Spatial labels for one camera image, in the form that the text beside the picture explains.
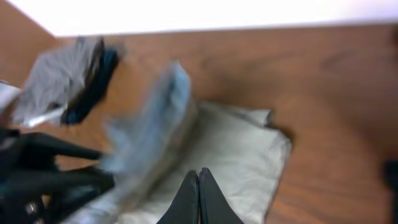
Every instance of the white cloth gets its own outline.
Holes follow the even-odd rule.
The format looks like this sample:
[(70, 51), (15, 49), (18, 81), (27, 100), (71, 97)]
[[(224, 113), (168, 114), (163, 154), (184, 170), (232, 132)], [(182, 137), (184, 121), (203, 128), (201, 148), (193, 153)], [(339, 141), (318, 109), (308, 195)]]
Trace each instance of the white cloth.
[(268, 204), (290, 152), (290, 141), (263, 128), (267, 110), (200, 104), (198, 122), (186, 145), (186, 158), (138, 208), (118, 224), (154, 224), (170, 206), (189, 170), (207, 167), (229, 205), (246, 224), (263, 223)]

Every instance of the gray cloth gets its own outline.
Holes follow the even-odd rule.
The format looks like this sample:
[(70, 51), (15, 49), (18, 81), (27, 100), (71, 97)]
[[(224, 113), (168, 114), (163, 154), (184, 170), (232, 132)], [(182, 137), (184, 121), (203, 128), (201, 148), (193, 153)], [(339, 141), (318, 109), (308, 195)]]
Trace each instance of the gray cloth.
[(74, 99), (85, 87), (86, 71), (98, 44), (80, 38), (74, 45), (39, 55), (23, 87), (13, 120), (23, 123)]

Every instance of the black object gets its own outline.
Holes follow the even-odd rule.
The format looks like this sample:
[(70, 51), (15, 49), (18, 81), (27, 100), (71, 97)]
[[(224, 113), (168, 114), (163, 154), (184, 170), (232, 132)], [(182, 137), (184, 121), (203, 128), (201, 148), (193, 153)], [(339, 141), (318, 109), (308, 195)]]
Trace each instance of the black object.
[(384, 164), (384, 177), (388, 186), (394, 191), (392, 199), (392, 223), (398, 224), (398, 161), (388, 160)]
[(113, 176), (94, 167), (60, 171), (56, 155), (101, 157), (46, 134), (0, 129), (0, 223), (58, 223), (113, 187)]
[(169, 209), (157, 224), (243, 224), (228, 205), (208, 168), (188, 172)]
[(113, 48), (105, 49), (101, 41), (94, 55), (99, 58), (94, 58), (91, 62), (86, 87), (69, 103), (67, 110), (62, 114), (63, 124), (81, 123), (106, 93), (113, 71), (119, 63), (118, 52)]

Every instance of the black tripod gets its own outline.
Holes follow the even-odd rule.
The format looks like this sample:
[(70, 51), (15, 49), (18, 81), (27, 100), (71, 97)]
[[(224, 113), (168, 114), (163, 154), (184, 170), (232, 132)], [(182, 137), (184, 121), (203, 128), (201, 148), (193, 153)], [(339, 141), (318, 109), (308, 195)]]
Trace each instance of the black tripod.
[[(60, 171), (55, 156), (98, 160), (100, 152), (42, 133), (0, 129), (0, 223), (59, 223), (114, 187), (114, 178), (95, 167)], [(43, 195), (49, 202), (43, 203)], [(241, 224), (207, 168), (186, 175), (158, 224)]]
[(101, 157), (47, 134), (0, 129), (0, 223), (58, 223), (113, 187), (113, 176), (94, 167), (60, 171), (56, 155)]

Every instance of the wooden floor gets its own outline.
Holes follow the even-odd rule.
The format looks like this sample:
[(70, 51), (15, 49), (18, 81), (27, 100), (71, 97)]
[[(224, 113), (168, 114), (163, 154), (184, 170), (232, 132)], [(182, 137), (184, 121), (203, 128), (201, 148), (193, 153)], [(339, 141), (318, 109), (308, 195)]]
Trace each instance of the wooden floor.
[(48, 131), (104, 148), (95, 118), (137, 106), (157, 70), (177, 59), (199, 99), (271, 108), (292, 138), (267, 224), (390, 223), (381, 166), (398, 149), (392, 33), (364, 26), (107, 37), (124, 42), (127, 55), (106, 101), (80, 127)]

